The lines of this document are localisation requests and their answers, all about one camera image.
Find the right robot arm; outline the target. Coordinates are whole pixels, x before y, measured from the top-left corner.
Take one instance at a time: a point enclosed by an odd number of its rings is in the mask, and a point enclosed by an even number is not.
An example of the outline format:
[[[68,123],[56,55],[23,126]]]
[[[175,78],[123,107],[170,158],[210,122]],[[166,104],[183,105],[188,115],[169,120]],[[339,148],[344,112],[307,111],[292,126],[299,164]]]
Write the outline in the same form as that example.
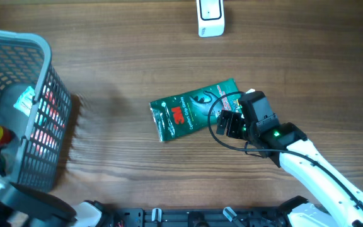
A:
[[[270,112],[223,110],[212,136],[218,134],[245,140],[253,152],[298,179],[325,208],[320,211],[297,196],[280,206],[289,226],[363,226],[363,192],[329,164],[294,124],[280,124]]]

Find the white orange small packet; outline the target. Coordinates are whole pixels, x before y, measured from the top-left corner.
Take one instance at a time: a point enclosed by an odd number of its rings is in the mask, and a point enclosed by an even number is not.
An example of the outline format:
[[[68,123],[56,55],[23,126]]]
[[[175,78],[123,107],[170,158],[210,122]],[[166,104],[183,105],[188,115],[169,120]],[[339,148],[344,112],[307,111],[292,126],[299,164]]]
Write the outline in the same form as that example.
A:
[[[33,106],[34,96],[35,90],[31,86],[28,86],[26,90],[18,97],[13,107],[29,117]]]

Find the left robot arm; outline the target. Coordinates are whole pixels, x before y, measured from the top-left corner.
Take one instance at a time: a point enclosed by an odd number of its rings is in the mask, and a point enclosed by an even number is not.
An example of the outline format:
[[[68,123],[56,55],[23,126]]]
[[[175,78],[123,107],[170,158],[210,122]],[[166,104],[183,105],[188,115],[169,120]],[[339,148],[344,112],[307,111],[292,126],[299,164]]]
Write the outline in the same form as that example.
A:
[[[11,226],[9,220],[18,212],[27,215],[22,226],[113,225],[112,218],[96,202],[70,206],[53,195],[6,181],[0,175],[0,226]]]

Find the green 3M gloves packet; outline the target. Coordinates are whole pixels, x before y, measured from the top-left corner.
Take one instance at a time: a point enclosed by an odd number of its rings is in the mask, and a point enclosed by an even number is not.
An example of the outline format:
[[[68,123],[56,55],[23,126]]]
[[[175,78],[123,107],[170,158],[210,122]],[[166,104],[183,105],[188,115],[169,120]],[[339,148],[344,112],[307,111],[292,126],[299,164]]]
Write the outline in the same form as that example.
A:
[[[159,140],[168,142],[215,124],[223,110],[240,113],[234,79],[152,101]]]

